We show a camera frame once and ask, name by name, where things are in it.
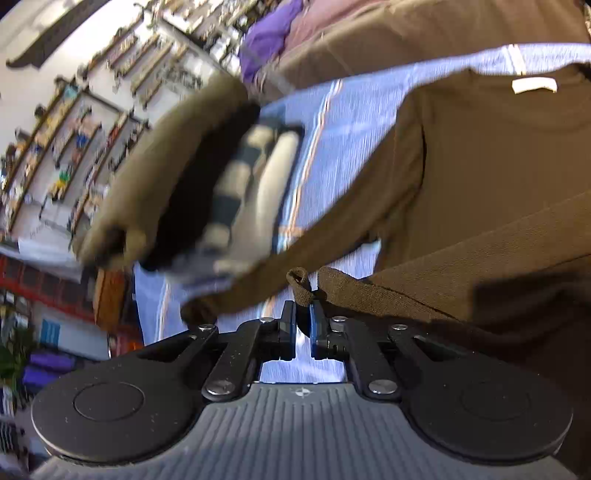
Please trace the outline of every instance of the red shelving unit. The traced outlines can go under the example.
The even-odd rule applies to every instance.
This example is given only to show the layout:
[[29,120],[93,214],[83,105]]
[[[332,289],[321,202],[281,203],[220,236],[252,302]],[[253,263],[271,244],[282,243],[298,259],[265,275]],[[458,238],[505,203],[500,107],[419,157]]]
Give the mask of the red shelving unit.
[[58,278],[5,255],[0,255],[0,287],[64,313],[95,322],[86,285]]

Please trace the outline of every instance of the light blue fabric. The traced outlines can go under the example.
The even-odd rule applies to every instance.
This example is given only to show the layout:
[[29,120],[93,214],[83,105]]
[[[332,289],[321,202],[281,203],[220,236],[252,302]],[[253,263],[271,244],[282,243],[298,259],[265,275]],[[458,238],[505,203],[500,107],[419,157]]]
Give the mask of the light blue fabric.
[[[524,64],[526,73],[535,74],[588,61],[591,61],[591,46],[583,44],[501,47],[335,80],[266,106],[262,113],[273,115],[284,110],[285,123],[301,123],[306,129],[281,209],[275,250],[281,251],[292,244],[349,187],[394,124],[397,108],[413,87],[467,67],[480,73],[517,74]],[[356,278],[366,277],[373,271],[378,252],[379,244],[364,245],[333,266]],[[179,308],[186,300],[228,286],[227,281],[217,281],[200,290],[171,288],[165,296],[162,277],[146,275],[139,267],[135,272],[139,317],[146,343],[185,329]],[[262,305],[222,316],[218,325],[221,331],[232,331],[246,320],[278,317],[283,302],[291,298],[291,292],[285,290]],[[292,362],[267,362],[261,381],[326,382],[343,378],[344,370],[339,362],[310,359],[309,340],[301,333],[298,333],[297,356]]]

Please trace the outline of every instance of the green plant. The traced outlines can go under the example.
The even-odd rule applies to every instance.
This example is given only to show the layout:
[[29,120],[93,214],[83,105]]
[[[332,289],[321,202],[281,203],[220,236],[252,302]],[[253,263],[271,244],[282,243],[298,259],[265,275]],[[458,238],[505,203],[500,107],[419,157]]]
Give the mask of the green plant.
[[17,390],[34,346],[33,329],[15,326],[7,344],[0,345],[0,384]]

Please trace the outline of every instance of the round black suction pad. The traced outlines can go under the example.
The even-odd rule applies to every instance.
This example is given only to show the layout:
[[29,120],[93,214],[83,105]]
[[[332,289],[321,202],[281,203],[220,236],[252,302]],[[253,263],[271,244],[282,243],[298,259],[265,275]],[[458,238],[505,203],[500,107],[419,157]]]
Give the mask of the round black suction pad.
[[483,355],[421,364],[408,396],[411,420],[441,447],[483,463],[515,463],[554,453],[572,420],[550,382]]
[[196,333],[159,342],[181,345],[176,359],[140,358],[139,351],[61,377],[33,402],[38,434],[52,453],[82,462],[112,465],[157,454],[199,413],[200,395],[182,379],[207,338]]

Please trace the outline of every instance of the purple fabric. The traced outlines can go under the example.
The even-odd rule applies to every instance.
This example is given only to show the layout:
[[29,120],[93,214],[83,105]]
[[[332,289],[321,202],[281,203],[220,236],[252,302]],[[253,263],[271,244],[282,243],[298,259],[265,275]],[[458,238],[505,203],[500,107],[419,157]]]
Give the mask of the purple fabric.
[[48,372],[35,367],[25,367],[22,384],[29,387],[45,387],[57,380],[60,374]]
[[[258,70],[283,50],[291,22],[302,8],[302,0],[285,2],[248,31],[238,52],[244,81],[252,83]],[[249,52],[255,53],[258,58],[253,58]]]
[[58,372],[74,370],[76,360],[68,355],[52,352],[34,352],[29,357],[29,363],[39,367],[51,368]]

